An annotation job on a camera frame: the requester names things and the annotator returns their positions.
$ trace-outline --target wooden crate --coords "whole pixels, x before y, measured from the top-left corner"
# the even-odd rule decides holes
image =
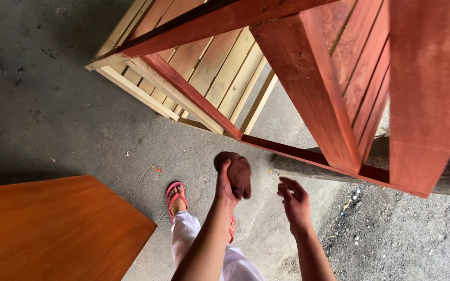
[[[96,57],[202,3],[202,0],[136,0]],[[237,120],[266,64],[248,28],[232,30],[158,54],[232,123]],[[223,128],[140,59],[115,62],[96,71],[163,117],[221,135],[224,133]],[[261,91],[263,99],[255,103],[243,132],[249,133],[252,129],[276,81],[277,77],[272,72],[266,88]],[[198,121],[187,118],[189,113]]]
[[[265,58],[273,72],[238,129]],[[167,118],[421,197],[450,158],[442,0],[135,1],[86,69]],[[322,154],[248,135],[277,79]],[[388,99],[390,170],[366,165]]]

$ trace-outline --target stain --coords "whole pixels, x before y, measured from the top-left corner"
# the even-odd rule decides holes
[[[41,111],[36,111],[33,114],[33,118],[36,121],[36,124],[40,124],[42,122],[41,120],[39,120],[40,115],[41,115]]]

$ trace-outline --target stained wooden crate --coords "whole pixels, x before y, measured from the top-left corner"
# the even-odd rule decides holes
[[[202,0],[136,0],[96,57],[202,3]],[[266,64],[266,59],[247,27],[163,50],[158,54],[232,123],[237,120]],[[193,106],[140,59],[115,62],[96,70],[163,117],[215,133],[224,133],[216,122]],[[263,100],[266,100],[268,94],[265,93],[270,93],[276,81],[273,73],[269,75],[267,88],[261,94]],[[188,110],[184,110],[180,104],[186,105]],[[251,130],[264,104],[264,101],[259,102],[254,107],[252,116],[247,118],[244,131]],[[198,122],[187,119],[189,113]]]

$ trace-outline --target red flip-flop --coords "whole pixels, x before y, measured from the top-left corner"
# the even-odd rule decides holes
[[[228,232],[232,235],[232,238],[230,239],[230,242],[229,242],[230,244],[232,244],[232,241],[234,241],[234,233],[235,233],[235,230],[237,229],[237,223],[235,222],[234,215],[232,215],[232,221],[234,222],[235,228],[234,228],[234,230],[232,230],[232,227],[228,229]]]
[[[187,203],[187,200],[185,199],[185,197],[181,196],[180,193],[175,194],[175,195],[173,196],[173,198],[171,198],[171,201],[168,200],[168,195],[170,194],[171,189],[177,188],[177,190],[178,190],[178,186],[182,186],[182,188],[184,189],[185,195],[187,195],[187,192],[186,192],[186,190],[185,190],[185,186],[184,186],[183,182],[173,182],[173,183],[170,185],[170,187],[167,189],[167,191],[166,191],[167,211],[168,211],[168,213],[170,214],[170,217],[171,217],[171,224],[174,223],[174,222],[173,222],[173,217],[174,217],[174,215],[171,214],[171,209],[170,209],[170,207],[171,207],[171,204],[173,204],[173,202],[174,202],[177,198],[182,199],[182,200],[184,201],[184,203],[185,203],[186,209],[189,210],[189,204]]]

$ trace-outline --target orange wooden panel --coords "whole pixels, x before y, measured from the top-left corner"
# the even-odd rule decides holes
[[[342,91],[347,87],[382,0],[359,0],[353,9],[340,41],[334,49],[333,60]]]
[[[357,174],[357,144],[318,15],[305,10],[250,30],[329,165]]]
[[[359,113],[357,114],[357,118],[353,123],[352,131],[353,136],[357,140],[357,143],[360,142],[362,133],[366,128],[366,124],[368,120],[370,120],[372,107],[374,105],[374,102],[376,101],[376,97],[378,96],[378,92],[382,85],[384,75],[388,70],[389,66],[390,66],[390,40],[386,42],[383,52],[379,57],[378,65],[376,66],[376,69],[372,74],[371,82],[367,87],[366,95],[362,100],[362,105],[360,106]]]
[[[342,28],[347,21],[357,0],[341,0],[319,7],[312,8],[321,19],[321,28],[328,49],[333,48],[336,40],[341,35]]]
[[[390,6],[390,180],[428,196],[450,159],[450,1]]]
[[[359,111],[362,98],[371,80],[372,73],[382,53],[386,38],[390,33],[389,0],[385,0],[379,11],[378,18],[372,27],[366,46],[353,72],[347,90],[343,93],[343,100],[347,108],[350,123],[353,123]]]
[[[93,176],[0,186],[0,280],[121,280],[156,227]]]

